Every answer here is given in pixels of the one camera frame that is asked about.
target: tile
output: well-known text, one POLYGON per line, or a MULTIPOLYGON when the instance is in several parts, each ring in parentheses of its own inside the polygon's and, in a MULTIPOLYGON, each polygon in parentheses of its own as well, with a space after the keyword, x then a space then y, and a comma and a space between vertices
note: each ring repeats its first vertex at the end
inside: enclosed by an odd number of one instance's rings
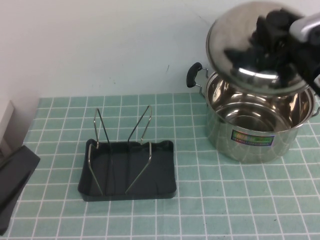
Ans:
POLYGON ((34 118, 35 119, 46 119, 48 117, 49 111, 50 111, 49 108, 37 109, 34 118))
POLYGON ((107 230, 106 217, 86 217, 83 227, 84 236, 104 236, 107 230))
POLYGON ((20 202, 15 213, 16 218, 35 218, 40 208, 40 202, 20 202))
POLYGON ((217 151, 199 151, 197 155, 200 165, 218 165, 217 151))
POLYGON ((293 234, 293 233, 305 233, 306 229, 304 222, 300 215, 290 215, 290 216, 279 216, 281 227, 283 233, 293 234))
POLYGON ((56 155, 54 158, 53 169, 71 168, 74 162, 73 155, 56 155))
POLYGON ((85 201, 66 201, 62 217, 82 217, 85 215, 86 205, 85 201))
POLYGON ((123 106, 121 108, 120 116, 121 117, 137 117, 138 116, 138 106, 123 106))
POLYGON ((298 136, 313 136, 314 133, 309 124, 303 124, 299 127, 298 136))
POLYGON ((203 199, 204 214, 227 214, 226 203, 223 198, 204 198, 203 199))
POLYGON ((320 214, 320 200, 317 196, 297 197, 303 214, 320 214))
POLYGON ((58 236, 81 236, 83 221, 83 218, 62 218, 58 236))
POLYGON ((104 106, 121 106, 121 96, 105 96, 104 106))
POLYGON ((134 201, 133 215, 154 215, 155 213, 156 201, 154 199, 134 201))
POLYGON ((60 217, 63 204, 63 201, 42 202, 39 217, 60 217))
POLYGON ((48 180, 50 170, 41 170, 36 169, 34 170, 33 174, 31 175, 28 184, 46 184, 48 180))
POLYGON ((315 179, 320 178, 320 164, 309 164, 308 169, 313 178, 315 179))
POLYGON ((193 139, 177 139, 175 141, 177 151, 195 151, 195 141, 193 139))
POLYGON ((63 125, 66 126, 67 120, 64 119, 48 119, 46 121, 44 129, 46 130, 60 130, 62 129, 63 125))
POLYGON ((249 196, 269 196, 267 181, 246 181, 249 196))
POLYGON ((158 199, 156 201, 156 212, 158 215, 179 214, 179 201, 177 198, 158 199))
POLYGON ((193 124, 194 126, 205 126, 206 125, 206 117, 202 115, 194 115, 193 116, 193 124))
MULTIPOLYGON (((200 186, 199 182, 179 182, 179 193, 180 197, 199 197, 200 196, 200 186)), ((210 192, 210 186, 207 186, 207 194, 212 195, 210 192)))
POLYGON ((193 139, 194 129, 192 127, 178 127, 175 129, 175 136, 177 139, 193 139))
POLYGON ((154 105, 156 104, 155 94, 143 94, 139 95, 139 105, 154 105))
POLYGON ((252 216, 230 216, 233 234, 254 234, 255 225, 252 216))
POLYGON ((288 180, 270 181, 271 192, 274 196, 292 196, 292 188, 288 180))
POLYGON ((221 180, 218 166, 199 166, 201 180, 221 180))
POLYGON ((318 163, 320 149, 302 149, 302 154, 307 164, 318 163))
POLYGON ((112 215, 131 215, 132 201, 112 201, 110 206, 110 216, 112 215))
POLYGON ((178 216, 158 216, 156 219, 157 235, 179 235, 180 221, 178 216))
POLYGON ((221 174, 223 180, 243 180, 240 166, 221 166, 221 174))
POLYGON ((191 93, 191 102, 192 103, 205 103, 206 100, 199 93, 191 93))
POLYGON ((76 153, 77 142, 60 142, 58 144, 57 154, 74 154, 76 153))
POLYGON ((202 216, 182 216, 181 230, 183 235, 204 234, 204 218, 202 216))
POLYGON ((264 180, 266 179, 262 165, 242 165, 242 170, 245 179, 249 180, 264 180))
POLYGON ((173 94, 173 100, 175 104, 188 104, 191 99, 189 93, 175 93, 173 94))
POLYGON ((126 95, 122 96, 122 106, 137 106, 138 95, 126 95))
POLYGON ((276 215, 254 216, 258 234, 280 234, 280 227, 276 215))
POLYGON ((63 130, 60 141, 78 141, 80 130, 63 130))
POLYGON ((155 229, 156 218, 154 216, 134 216, 132 224, 132 235, 153 235, 155 229))
POLYGON ((171 116, 174 114, 174 107, 172 104, 166 105, 157 105, 156 106, 156 115, 157 116, 171 116))
POLYGON ((48 185, 44 194, 45 200, 64 200, 68 185, 48 185))
POLYGON ((70 97, 55 97, 53 99, 53 108, 67 108, 69 106, 70 97))
POLYGON ((291 179, 309 179, 308 169, 304 165, 288 165, 286 169, 291 179))
POLYGON ((269 180, 272 179, 288 179, 285 166, 270 166, 265 165, 265 174, 269 180))
POLYGON ((23 190, 22 200, 41 200, 45 191, 44 185, 26 185, 23 190))
POLYGON ((197 166, 179 166, 178 167, 179 181, 199 180, 197 166))
POLYGON ((57 142, 41 142, 36 150, 37 154, 55 154, 57 142))
POLYGON ((39 142, 42 134, 42 130, 39 131, 28 131, 24 138, 24 142, 39 142))
POLYGON ((87 203, 86 216, 107 216, 109 201, 91 201, 87 203))
POLYGON ((61 130, 44 130, 41 137, 41 142, 58 142, 60 135, 61 130))
POLYGON ((55 237, 57 235, 59 219, 38 219, 35 227, 35 237, 55 237))
POLYGON ((175 129, 173 127, 157 127, 157 139, 173 139, 175 138, 175 129))
POLYGON ((12 224, 10 237, 31 237, 35 223, 35 219, 15 219, 12 224))
POLYGON ((196 149, 198 151, 212 151, 215 150, 208 138, 197 138, 195 140, 196 149))
POLYGON ((103 96, 89 96, 87 101, 87 107, 102 107, 104 105, 103 96))
POLYGON ((85 107, 69 108, 67 118, 82 118, 85 115, 85 107))
POLYGON ((227 216, 206 216, 205 225, 208 234, 230 234, 227 216))
POLYGON ((193 118, 192 116, 174 116, 174 124, 176 127, 191 127, 193 126, 193 118))
POLYGON ((303 218, 309 233, 319 232, 320 215, 305 215, 303 218))
POLYGON ((156 104, 172 104, 173 103, 173 95, 168 94, 157 94, 156 95, 156 104))
POLYGON ((63 129, 81 129, 82 118, 66 118, 63 129))
POLYGON ((42 130, 46 124, 45 119, 34 119, 29 127, 29 130, 42 130))
POLYGON ((291 182, 296 195, 317 194, 312 180, 292 180, 291 182))
POLYGON ((201 198, 181 198, 180 211, 181 215, 203 214, 201 198))
POLYGON ((190 104, 175 104, 174 105, 174 115, 191 115, 191 105, 190 104))
POLYGON ((48 118, 49 119, 59 119, 65 118, 68 108, 52 108, 48 118))
POLYGON ((178 166, 188 166, 197 164, 196 152, 177 152, 177 164, 178 166))
POLYGON ((204 126, 195 126, 194 135, 196 138, 206 138, 207 137, 206 128, 204 126))
POLYGON ((250 198, 253 214, 275 214, 275 207, 271 197, 250 198))
POLYGON ((37 108, 50 108, 52 101, 53 99, 51 97, 40 98, 37 108))
POLYGON ((221 181, 202 181, 201 189, 203 197, 223 197, 224 195, 221 181))
POLYGON ((244 197, 247 196, 244 181, 225 181, 223 182, 226 197, 244 197))
POLYGON ((318 148, 319 144, 314 136, 297 136, 300 147, 303 148, 318 148))
POLYGON ((278 214, 298 214, 299 207, 294 197, 274 197, 278 214))
POLYGON ((251 214, 248 198, 227 198, 229 214, 251 214))
POLYGON ((76 96, 76 97, 71 97, 70 99, 70 107, 85 107, 87 103, 87 97, 86 96, 76 96))
POLYGON ((289 151, 283 156, 285 164, 302 164, 304 163, 303 156, 300 150, 289 149, 289 151))

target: countertop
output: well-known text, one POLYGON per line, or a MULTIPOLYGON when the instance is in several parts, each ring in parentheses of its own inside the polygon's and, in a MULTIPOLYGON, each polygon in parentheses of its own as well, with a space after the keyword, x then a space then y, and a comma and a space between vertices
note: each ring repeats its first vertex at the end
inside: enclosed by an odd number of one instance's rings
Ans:
POLYGON ((284 157, 239 164, 209 143, 205 114, 204 99, 189 93, 42 98, 24 141, 41 160, 0 239, 320 239, 320 117, 284 157), (147 105, 146 141, 174 142, 176 196, 84 202, 77 187, 85 143, 96 138, 95 108, 110 140, 122 141, 147 105))

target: colorful label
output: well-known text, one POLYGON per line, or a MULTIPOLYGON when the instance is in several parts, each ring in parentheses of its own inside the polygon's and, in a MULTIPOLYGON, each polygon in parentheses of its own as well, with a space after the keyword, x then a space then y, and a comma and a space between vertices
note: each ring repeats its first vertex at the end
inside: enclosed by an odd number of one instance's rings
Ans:
POLYGON ((250 146, 271 146, 275 136, 253 136, 232 130, 231 140, 250 146))

